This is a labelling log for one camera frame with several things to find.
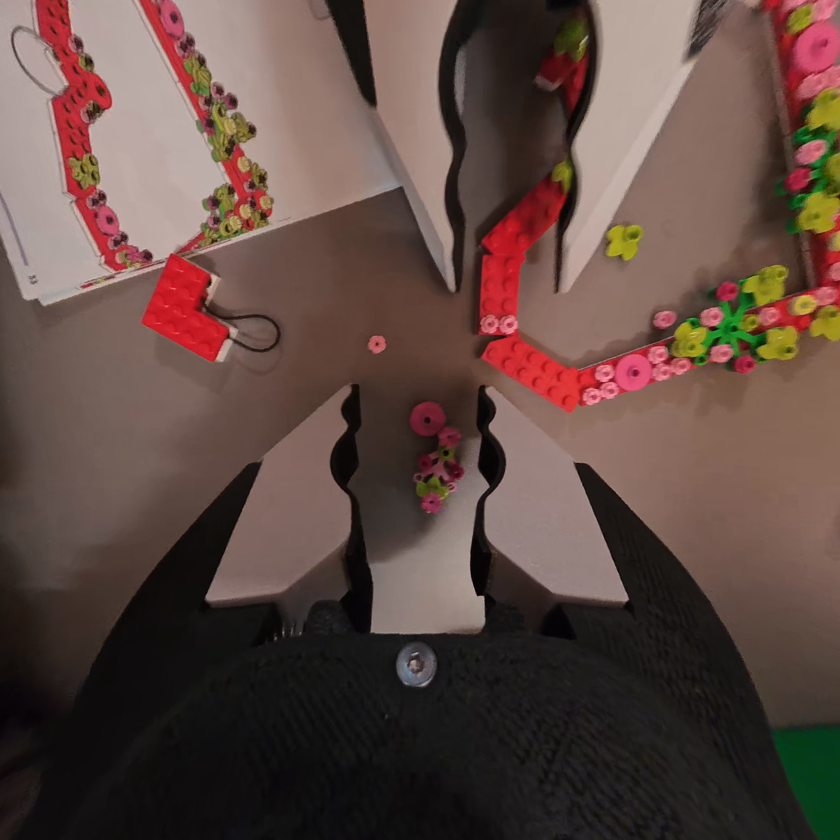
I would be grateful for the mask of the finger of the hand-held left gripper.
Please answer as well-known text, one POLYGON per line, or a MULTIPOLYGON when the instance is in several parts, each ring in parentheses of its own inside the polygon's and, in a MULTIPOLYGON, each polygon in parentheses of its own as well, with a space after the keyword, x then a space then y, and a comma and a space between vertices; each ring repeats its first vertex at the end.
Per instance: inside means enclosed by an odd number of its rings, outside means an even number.
POLYGON ((445 206, 453 161, 439 95, 456 1, 365 1, 374 126, 443 283, 456 291, 455 234, 445 206))
POLYGON ((600 248, 635 175, 693 70, 686 53, 692 1, 597 1, 594 81, 570 142, 576 202, 558 252, 558 285, 569 291, 600 248))

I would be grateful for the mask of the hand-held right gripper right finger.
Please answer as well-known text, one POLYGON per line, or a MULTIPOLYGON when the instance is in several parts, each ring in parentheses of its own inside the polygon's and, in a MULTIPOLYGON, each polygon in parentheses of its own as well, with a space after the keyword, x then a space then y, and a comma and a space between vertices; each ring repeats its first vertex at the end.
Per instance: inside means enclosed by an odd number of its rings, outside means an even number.
POLYGON ((572 456, 497 389, 477 397, 470 577, 476 594, 544 624, 559 605, 620 610, 629 597, 572 456))

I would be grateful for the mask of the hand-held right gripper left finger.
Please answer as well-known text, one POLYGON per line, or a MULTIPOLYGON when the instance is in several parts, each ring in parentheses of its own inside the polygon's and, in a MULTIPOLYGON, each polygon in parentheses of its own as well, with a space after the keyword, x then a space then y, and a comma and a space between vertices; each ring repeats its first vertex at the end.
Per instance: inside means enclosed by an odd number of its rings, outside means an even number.
POLYGON ((206 594, 211 607, 269 604, 285 634, 318 602, 338 602, 352 628, 371 630, 373 581, 361 509, 361 389, 340 388, 260 460, 206 594))

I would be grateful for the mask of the pink lego flower stem cluster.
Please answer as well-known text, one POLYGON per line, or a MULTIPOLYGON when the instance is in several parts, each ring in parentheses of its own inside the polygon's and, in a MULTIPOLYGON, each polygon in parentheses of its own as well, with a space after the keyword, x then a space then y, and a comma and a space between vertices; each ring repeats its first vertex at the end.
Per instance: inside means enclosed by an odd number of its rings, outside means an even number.
POLYGON ((413 482, 425 513, 441 512, 465 477, 466 470, 459 456, 461 441, 462 434, 457 427, 445 426, 438 432, 435 451, 419 457, 413 482))

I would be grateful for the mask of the flowered red lego wreath section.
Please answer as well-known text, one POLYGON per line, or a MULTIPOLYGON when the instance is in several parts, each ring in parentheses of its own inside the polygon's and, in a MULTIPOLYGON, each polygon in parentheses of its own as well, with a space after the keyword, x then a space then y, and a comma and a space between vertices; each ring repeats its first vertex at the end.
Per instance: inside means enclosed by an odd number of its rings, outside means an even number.
POLYGON ((767 266, 708 291, 696 318, 658 330, 656 341, 578 370, 531 346, 518 330, 482 335, 484 362, 571 413, 706 365, 746 375, 789 361, 800 335, 836 342, 838 311, 837 2, 761 2, 786 173, 776 192, 791 210, 805 290, 787 294, 785 266, 767 266))

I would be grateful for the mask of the plain red lego wreath segment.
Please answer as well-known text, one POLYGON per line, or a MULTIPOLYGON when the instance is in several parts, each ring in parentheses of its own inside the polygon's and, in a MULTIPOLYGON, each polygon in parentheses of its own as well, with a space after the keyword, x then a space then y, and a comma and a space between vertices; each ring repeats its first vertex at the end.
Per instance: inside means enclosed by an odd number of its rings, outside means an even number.
POLYGON ((527 252, 551 227, 558 249, 573 213, 579 178, 571 153, 592 92, 592 10, 588 2, 566 2, 567 10, 547 48, 533 86, 559 98, 563 110, 563 157, 526 192, 481 240, 478 332, 510 335, 518 330, 521 267, 527 252))

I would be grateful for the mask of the loose lime lego flower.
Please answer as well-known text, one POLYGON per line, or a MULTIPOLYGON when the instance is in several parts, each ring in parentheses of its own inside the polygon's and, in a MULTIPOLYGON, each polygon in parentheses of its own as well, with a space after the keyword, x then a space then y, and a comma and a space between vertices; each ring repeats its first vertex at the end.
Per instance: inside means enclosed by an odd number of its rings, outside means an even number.
POLYGON ((633 259, 644 234, 644 228, 636 224, 611 227, 605 233, 605 256, 622 261, 633 259))

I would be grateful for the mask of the lego instruction booklet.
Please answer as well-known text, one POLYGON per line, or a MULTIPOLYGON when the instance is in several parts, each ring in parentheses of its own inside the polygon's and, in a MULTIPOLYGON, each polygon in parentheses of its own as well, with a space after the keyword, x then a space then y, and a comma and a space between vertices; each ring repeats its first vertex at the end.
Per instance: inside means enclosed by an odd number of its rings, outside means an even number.
POLYGON ((397 188, 315 6, 2 2, 2 243, 21 298, 397 188))

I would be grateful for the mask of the green plastic bin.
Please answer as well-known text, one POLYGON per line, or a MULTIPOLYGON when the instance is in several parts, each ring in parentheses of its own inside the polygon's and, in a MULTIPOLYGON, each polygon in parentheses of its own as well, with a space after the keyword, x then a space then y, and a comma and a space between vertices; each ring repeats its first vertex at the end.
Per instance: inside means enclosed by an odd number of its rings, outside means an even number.
POLYGON ((839 838, 839 726, 777 730, 773 741, 814 834, 839 838))

